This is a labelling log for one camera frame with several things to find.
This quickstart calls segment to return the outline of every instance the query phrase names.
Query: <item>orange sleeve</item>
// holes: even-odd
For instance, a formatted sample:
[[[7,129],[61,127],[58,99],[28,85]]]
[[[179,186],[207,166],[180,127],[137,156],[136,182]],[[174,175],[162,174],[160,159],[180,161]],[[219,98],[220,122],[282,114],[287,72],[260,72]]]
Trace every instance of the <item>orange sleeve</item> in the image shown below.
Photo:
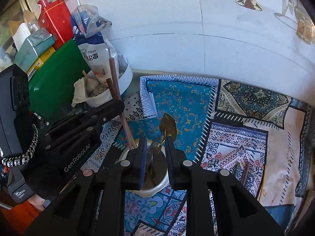
[[[39,215],[37,210],[28,201],[15,206],[11,210],[1,210],[11,227],[19,234],[23,235],[29,225]]]

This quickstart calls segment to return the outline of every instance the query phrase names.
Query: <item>wall tile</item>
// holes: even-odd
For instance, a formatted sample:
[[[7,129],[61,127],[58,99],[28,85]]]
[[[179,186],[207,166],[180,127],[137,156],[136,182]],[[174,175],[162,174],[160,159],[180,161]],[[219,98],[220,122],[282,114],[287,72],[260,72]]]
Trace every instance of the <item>wall tile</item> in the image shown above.
[[[36,15],[35,0],[29,0]],[[109,39],[144,34],[202,34],[199,0],[80,0],[113,22]]]
[[[126,54],[131,68],[202,74],[204,37],[193,34],[158,34],[111,41]]]
[[[315,75],[315,45],[303,42],[296,34],[296,16],[282,12],[282,0],[257,0],[263,11],[236,4],[235,0],[200,0],[204,34],[234,39],[270,50],[299,64]],[[295,30],[279,19],[290,24]]]
[[[205,36],[205,75],[274,90],[315,106],[315,76],[271,51]]]

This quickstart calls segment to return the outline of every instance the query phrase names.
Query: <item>chopsticks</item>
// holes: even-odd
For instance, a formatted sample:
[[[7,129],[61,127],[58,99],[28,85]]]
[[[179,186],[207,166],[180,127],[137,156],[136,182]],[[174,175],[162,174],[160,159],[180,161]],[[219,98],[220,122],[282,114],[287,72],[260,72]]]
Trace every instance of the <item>chopsticks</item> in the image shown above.
[[[264,174],[262,175],[261,188],[260,188],[260,192],[259,192],[259,195],[258,195],[258,201],[259,202],[260,202],[260,199],[261,199],[261,196],[262,196],[262,192],[264,190],[265,174],[266,174],[266,165],[264,165]]]
[[[110,55],[110,51],[108,49],[109,52],[109,65],[111,68],[111,78],[107,79],[107,84],[108,84],[108,88],[109,91],[111,92],[111,96],[112,98],[121,100],[121,96],[120,96],[120,92],[119,92],[119,85],[118,85],[118,79],[117,79],[117,74],[116,74],[116,67],[115,67],[115,60],[111,57]],[[125,131],[126,134],[126,139],[128,142],[128,146],[129,149],[136,149],[137,148],[137,144],[132,136],[132,132],[131,129],[129,128],[129,125],[127,123],[127,119],[124,113],[121,113],[120,115],[120,119],[121,119],[121,123],[123,126],[123,129]]]
[[[250,163],[249,161],[247,161],[245,163],[245,169],[244,169],[244,174],[242,176],[242,179],[241,179],[241,184],[245,186],[245,183],[246,183],[246,180],[247,180],[247,176],[248,176],[248,172],[249,172],[249,167],[250,167]]]

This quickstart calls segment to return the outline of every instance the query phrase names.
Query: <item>white plastic bag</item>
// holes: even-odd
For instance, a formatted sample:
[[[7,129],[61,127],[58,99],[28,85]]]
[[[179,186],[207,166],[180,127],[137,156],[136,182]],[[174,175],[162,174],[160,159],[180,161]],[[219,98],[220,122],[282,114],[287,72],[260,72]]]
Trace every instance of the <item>white plastic bag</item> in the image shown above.
[[[80,5],[71,14],[71,24],[74,40],[99,82],[106,84],[106,79],[111,78],[109,51],[111,57],[115,60],[118,77],[117,52],[100,32],[105,27],[110,27],[111,22],[99,16],[96,6]]]

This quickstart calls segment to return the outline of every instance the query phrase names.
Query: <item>green cutting board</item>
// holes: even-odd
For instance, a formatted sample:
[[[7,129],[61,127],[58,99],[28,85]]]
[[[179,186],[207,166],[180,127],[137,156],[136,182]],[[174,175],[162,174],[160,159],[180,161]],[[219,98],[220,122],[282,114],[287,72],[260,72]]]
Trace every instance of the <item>green cutting board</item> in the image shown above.
[[[88,73],[89,66],[74,40],[67,41],[35,73],[29,82],[30,110],[49,123],[72,110],[73,84]]]

